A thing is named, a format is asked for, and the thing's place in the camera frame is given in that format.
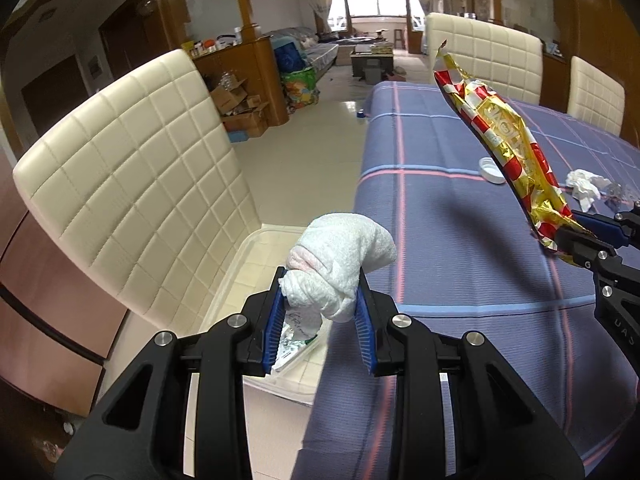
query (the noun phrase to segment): quilted chair back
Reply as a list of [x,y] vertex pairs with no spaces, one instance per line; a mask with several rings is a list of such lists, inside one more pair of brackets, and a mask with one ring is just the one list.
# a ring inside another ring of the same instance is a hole
[[[456,62],[506,98],[539,104],[542,42],[530,34],[460,16],[432,12],[425,21],[430,63],[447,40]],[[435,84],[433,70],[430,82]]]
[[198,331],[238,247],[260,228],[220,116],[181,50],[64,117],[14,180],[82,271],[178,335]]
[[566,112],[571,117],[620,136],[625,114],[625,89],[602,70],[573,56]]

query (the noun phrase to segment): crumpled tissue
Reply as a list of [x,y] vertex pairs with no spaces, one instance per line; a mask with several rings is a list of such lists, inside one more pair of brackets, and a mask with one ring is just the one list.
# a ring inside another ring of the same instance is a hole
[[599,200],[600,192],[611,184],[608,178],[586,170],[570,171],[566,176],[566,186],[574,188],[572,196],[580,203],[580,209],[586,213],[595,200]]
[[322,316],[338,323],[352,319],[360,267],[371,272],[396,256],[391,234],[366,216],[332,213],[313,220],[290,250],[280,279],[294,339],[315,336]]

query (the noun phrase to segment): blue tablecloth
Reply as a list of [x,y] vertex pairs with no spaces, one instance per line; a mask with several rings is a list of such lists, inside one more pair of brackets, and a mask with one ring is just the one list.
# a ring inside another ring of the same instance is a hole
[[[547,108],[511,105],[559,182],[580,168],[640,196],[640,152],[627,142]],[[396,264],[370,274],[369,285],[434,332],[485,333],[590,471],[638,398],[636,375],[593,318],[591,273],[545,254],[511,189],[478,175],[486,152],[436,87],[382,83],[366,112],[354,211],[382,224],[398,246]],[[613,215],[604,202],[592,212]],[[637,251],[620,255],[640,266]],[[386,480],[394,388],[394,378],[367,375],[353,323],[334,324],[292,478]]]

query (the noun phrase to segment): plastic bag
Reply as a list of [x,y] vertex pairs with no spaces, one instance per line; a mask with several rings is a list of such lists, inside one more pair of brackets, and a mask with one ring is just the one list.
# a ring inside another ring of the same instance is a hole
[[320,92],[316,88],[316,70],[313,67],[281,74],[280,78],[291,107],[303,108],[318,102]]

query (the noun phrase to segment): gold foil wrapper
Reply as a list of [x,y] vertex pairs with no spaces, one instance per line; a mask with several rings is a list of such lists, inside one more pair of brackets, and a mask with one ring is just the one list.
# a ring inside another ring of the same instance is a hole
[[573,218],[553,171],[522,117],[486,83],[462,70],[446,41],[433,67],[446,101],[492,156],[515,193],[540,243],[557,251],[556,230],[587,232]]

